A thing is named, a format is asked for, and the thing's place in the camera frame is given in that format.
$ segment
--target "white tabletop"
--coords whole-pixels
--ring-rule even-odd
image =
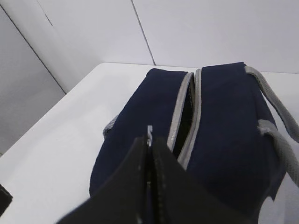
[[[89,197],[102,129],[122,110],[151,68],[196,71],[100,64],[0,158],[0,183],[13,196],[0,224],[53,224]],[[299,75],[263,74],[298,121]]]

